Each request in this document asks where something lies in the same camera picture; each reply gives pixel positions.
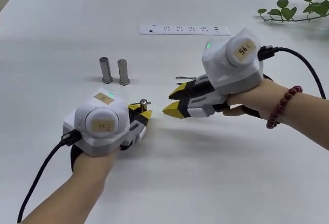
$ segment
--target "small metal part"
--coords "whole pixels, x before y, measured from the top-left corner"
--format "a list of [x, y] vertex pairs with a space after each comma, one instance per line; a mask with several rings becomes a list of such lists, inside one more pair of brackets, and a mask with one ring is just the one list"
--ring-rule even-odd
[[107, 57], [100, 58], [99, 63], [101, 65], [103, 83], [105, 83], [105, 84], [111, 83], [113, 81], [113, 77], [111, 76], [111, 70], [109, 67], [108, 58]]
[[139, 103], [132, 103], [132, 105], [140, 105], [141, 113], [148, 110], [148, 105], [151, 104], [151, 102], [148, 102], [146, 99], [141, 99]]
[[195, 80], [196, 77], [183, 77], [183, 76], [179, 76], [179, 77], [176, 77], [176, 79], [191, 79], [191, 80]]
[[130, 84], [130, 79], [128, 78], [128, 68], [127, 61], [125, 59], [118, 60], [118, 68], [119, 68], [119, 84], [128, 85]]
[[176, 79], [186, 79], [186, 80], [196, 80], [197, 77], [183, 77], [183, 76], [179, 76], [176, 77]]

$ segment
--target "white plastic casing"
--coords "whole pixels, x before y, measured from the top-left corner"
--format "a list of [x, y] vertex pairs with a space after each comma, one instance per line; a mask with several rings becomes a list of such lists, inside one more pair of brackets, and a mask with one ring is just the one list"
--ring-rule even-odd
[[243, 29], [228, 42], [208, 41], [202, 63], [212, 86], [221, 95], [251, 89], [263, 79], [263, 63], [258, 60], [260, 44]]
[[76, 145], [93, 157], [119, 147], [130, 128], [127, 103], [100, 88], [64, 119], [63, 133], [76, 129], [82, 140]]

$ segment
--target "green plant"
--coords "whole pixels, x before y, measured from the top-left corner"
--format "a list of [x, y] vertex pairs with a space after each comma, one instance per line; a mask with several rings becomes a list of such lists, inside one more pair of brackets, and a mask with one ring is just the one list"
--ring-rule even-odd
[[[300, 20], [294, 20], [294, 16], [297, 12], [297, 8], [288, 8], [288, 0], [278, 0], [278, 8], [271, 9], [267, 14], [269, 18], [262, 16], [267, 9], [261, 8], [257, 12], [264, 21], [281, 21], [281, 22], [297, 22], [297, 21], [310, 21], [321, 17], [327, 17], [329, 15], [329, 0], [321, 0], [320, 2], [314, 2], [314, 0], [303, 0], [307, 2], [307, 6], [303, 13], [307, 13], [306, 18]], [[316, 16], [309, 17], [309, 14], [316, 14]]]

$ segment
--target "metal cylinder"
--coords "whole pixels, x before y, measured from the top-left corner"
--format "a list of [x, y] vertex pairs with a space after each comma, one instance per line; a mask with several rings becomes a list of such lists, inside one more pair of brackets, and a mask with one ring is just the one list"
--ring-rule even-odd
[[146, 99], [140, 100], [141, 113], [148, 110], [148, 104], [151, 104], [151, 102], [148, 102]]
[[99, 63], [101, 65], [103, 83], [105, 84], [111, 83], [113, 81], [113, 77], [111, 76], [111, 70], [109, 68], [108, 58], [107, 57], [100, 58]]
[[128, 78], [128, 68], [127, 61], [125, 59], [118, 60], [118, 68], [119, 68], [119, 84], [128, 85], [130, 83], [130, 79]]

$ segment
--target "round knob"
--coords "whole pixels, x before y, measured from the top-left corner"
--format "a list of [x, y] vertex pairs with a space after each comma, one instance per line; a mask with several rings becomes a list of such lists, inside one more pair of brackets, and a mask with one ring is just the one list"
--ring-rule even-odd
[[87, 132], [91, 136], [105, 138], [114, 136], [119, 126], [118, 116], [106, 107], [93, 109], [85, 120]]

